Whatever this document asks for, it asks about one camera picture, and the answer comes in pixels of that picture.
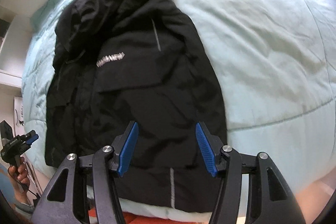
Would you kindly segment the person's left hand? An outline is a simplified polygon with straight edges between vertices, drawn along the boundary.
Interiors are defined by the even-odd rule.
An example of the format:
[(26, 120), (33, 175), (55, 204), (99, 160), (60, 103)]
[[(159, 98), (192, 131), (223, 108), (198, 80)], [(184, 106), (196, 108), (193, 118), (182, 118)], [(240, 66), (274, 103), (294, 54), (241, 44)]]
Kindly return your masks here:
[(30, 188), (29, 173), (25, 163), (25, 158), (20, 157), (20, 165), (18, 167), (10, 165), (8, 168), (9, 178), (14, 183), (13, 186), (17, 191), (23, 195), (26, 194)]

